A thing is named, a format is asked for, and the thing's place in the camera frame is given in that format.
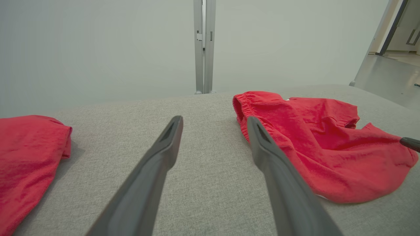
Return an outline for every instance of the metal pole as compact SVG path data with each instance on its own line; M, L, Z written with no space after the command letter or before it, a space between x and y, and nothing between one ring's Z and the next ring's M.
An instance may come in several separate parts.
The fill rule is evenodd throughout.
M216 22L216 0L206 1L206 53L204 71L204 93L215 93L213 91L213 55L215 40Z
M203 94L202 0L194 0L195 94Z

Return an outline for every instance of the gray fabric surface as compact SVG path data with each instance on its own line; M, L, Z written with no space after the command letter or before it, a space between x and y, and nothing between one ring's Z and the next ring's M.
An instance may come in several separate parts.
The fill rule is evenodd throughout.
M419 113L350 86L280 89L288 97L326 97L359 107L368 122L420 139ZM73 127L72 154L15 235L84 235L133 167L175 115L184 131L168 172L154 235L275 235L265 180L254 165L232 107L233 94L113 103L51 116ZM346 236L418 235L417 164L394 193L364 204L322 204Z

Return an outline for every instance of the red cloth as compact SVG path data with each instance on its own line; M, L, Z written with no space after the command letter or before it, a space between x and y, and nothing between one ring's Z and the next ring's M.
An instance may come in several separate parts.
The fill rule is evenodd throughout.
M71 130L39 115L0 119L0 235L12 235L70 157Z
M233 105L249 141L247 118L257 117L311 189L339 203L387 195L404 181L417 153L371 123L355 129L357 107L323 98L246 92Z

